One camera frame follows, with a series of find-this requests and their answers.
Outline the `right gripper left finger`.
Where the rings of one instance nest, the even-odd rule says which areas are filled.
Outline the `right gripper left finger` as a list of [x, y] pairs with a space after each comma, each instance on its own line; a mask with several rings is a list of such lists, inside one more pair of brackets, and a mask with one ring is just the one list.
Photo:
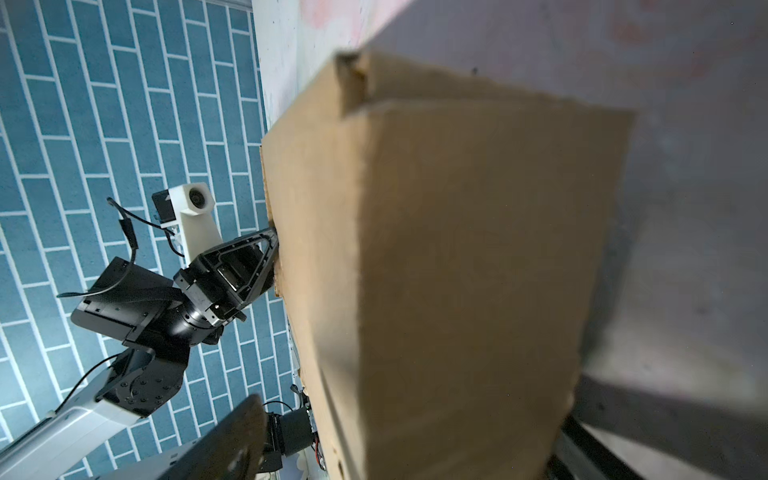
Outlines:
[[255, 479], [266, 432], [262, 399], [249, 395], [158, 479]]

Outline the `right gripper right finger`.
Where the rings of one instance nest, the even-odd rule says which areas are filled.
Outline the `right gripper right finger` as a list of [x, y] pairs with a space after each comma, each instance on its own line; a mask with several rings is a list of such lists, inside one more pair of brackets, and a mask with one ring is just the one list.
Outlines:
[[561, 435], [548, 462], [548, 478], [643, 479], [572, 415], [566, 417], [561, 427]]

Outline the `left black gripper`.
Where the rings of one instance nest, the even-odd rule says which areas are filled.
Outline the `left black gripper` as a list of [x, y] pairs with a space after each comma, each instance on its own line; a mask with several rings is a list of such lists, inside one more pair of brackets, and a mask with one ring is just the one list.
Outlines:
[[268, 227], [202, 253], [205, 273], [180, 269], [173, 281], [192, 305], [191, 318], [211, 327], [244, 322], [242, 306], [261, 296], [274, 276], [278, 246], [277, 231]]

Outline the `brown cardboard box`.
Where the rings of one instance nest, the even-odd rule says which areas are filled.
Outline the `brown cardboard box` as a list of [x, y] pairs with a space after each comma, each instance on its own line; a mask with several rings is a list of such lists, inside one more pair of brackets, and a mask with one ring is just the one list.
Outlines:
[[336, 54], [261, 155], [333, 479], [539, 479], [570, 412], [632, 111]]

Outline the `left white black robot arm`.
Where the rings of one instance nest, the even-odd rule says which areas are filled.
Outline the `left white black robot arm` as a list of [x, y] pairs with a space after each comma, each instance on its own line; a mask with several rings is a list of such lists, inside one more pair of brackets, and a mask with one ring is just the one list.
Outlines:
[[56, 479], [181, 389], [192, 349], [216, 344], [273, 279], [269, 227], [198, 254], [173, 278], [114, 258], [80, 297], [72, 320], [119, 341], [106, 369], [1, 452], [4, 479]]

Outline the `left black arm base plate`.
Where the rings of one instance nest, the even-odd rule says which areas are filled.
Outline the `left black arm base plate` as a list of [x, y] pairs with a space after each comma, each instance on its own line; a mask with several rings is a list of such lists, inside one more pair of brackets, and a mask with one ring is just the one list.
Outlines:
[[292, 384], [290, 390], [298, 397], [296, 408], [282, 400], [263, 403], [267, 413], [267, 435], [258, 472], [278, 472], [284, 466], [284, 458], [299, 454], [306, 448], [312, 450], [314, 457], [307, 461], [308, 472], [311, 472], [311, 466], [328, 472], [320, 436], [311, 415], [311, 400], [304, 389], [296, 384]]

